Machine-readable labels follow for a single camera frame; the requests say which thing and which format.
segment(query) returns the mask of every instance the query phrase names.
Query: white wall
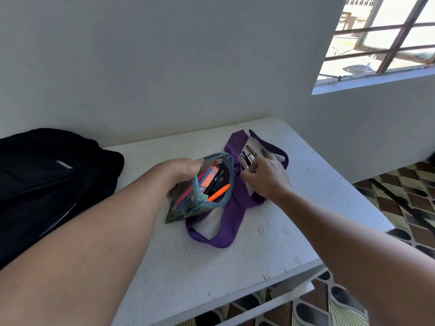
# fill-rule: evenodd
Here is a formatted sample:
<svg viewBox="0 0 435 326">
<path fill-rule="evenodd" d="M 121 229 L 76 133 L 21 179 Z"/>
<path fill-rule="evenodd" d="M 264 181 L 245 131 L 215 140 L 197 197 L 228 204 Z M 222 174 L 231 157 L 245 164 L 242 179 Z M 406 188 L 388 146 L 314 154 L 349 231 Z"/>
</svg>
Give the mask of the white wall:
<svg viewBox="0 0 435 326">
<path fill-rule="evenodd" d="M 110 146 L 278 115 L 350 181 L 425 158 L 435 78 L 311 95 L 344 2 L 0 0 L 0 137 Z"/>
</svg>

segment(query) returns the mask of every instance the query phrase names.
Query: orange highlighter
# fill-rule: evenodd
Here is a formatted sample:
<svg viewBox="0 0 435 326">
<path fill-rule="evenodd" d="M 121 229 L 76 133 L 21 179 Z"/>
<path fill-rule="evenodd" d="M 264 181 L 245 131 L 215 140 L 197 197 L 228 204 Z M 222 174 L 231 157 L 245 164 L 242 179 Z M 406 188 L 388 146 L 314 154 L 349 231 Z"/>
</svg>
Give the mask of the orange highlighter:
<svg viewBox="0 0 435 326">
<path fill-rule="evenodd" d="M 215 194 L 213 194 L 212 196 L 210 196 L 207 201 L 208 202 L 213 202 L 215 201 L 217 198 L 219 198 L 220 196 L 222 196 L 226 191 L 228 191 L 228 189 L 231 187 L 231 184 L 227 184 L 223 187 L 221 187 L 218 191 L 216 191 Z"/>
</svg>

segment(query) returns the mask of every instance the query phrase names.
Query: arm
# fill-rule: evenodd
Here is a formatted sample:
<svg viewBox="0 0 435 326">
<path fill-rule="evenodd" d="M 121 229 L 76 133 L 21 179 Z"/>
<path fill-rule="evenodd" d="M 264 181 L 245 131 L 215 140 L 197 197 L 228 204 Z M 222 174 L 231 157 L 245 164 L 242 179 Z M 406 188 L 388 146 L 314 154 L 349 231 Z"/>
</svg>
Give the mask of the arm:
<svg viewBox="0 0 435 326">
<path fill-rule="evenodd" d="M 1 325 L 109 325 L 166 193 L 203 160 L 168 160 L 83 212 L 0 272 Z"/>
<path fill-rule="evenodd" d="M 299 196 L 273 155 L 256 158 L 242 177 L 287 214 L 331 272 L 381 323 L 433 323 L 435 260 Z"/>
</svg>

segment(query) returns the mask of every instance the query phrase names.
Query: tile floor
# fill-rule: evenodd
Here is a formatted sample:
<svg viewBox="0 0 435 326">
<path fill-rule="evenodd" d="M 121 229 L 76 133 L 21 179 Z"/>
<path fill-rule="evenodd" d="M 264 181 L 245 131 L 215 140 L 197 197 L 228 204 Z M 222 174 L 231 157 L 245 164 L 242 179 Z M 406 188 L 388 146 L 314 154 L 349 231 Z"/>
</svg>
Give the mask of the tile floor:
<svg viewBox="0 0 435 326">
<path fill-rule="evenodd" d="M 435 226 L 435 168 L 426 162 L 409 165 L 374 179 L 384 184 L 395 195 L 407 199 L 413 208 L 420 209 Z M 389 233 L 435 258 L 435 237 L 418 221 L 390 199 L 369 180 L 355 183 L 361 192 L 394 224 Z M 313 280 L 315 290 L 279 306 L 241 326 L 380 326 L 341 285 L 340 279 L 325 272 Z M 270 298 L 272 287 L 264 288 L 234 302 L 187 320 L 177 326 L 213 326 Z"/>
</svg>

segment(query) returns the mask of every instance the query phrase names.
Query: window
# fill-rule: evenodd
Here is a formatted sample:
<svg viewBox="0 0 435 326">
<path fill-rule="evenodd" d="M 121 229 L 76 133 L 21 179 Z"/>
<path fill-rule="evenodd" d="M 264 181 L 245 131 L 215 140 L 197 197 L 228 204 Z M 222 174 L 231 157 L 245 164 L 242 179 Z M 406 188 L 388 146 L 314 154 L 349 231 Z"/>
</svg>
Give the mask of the window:
<svg viewBox="0 0 435 326">
<path fill-rule="evenodd" d="M 435 0 L 372 3 L 376 6 L 355 14 L 342 13 L 318 80 L 435 65 Z"/>
</svg>

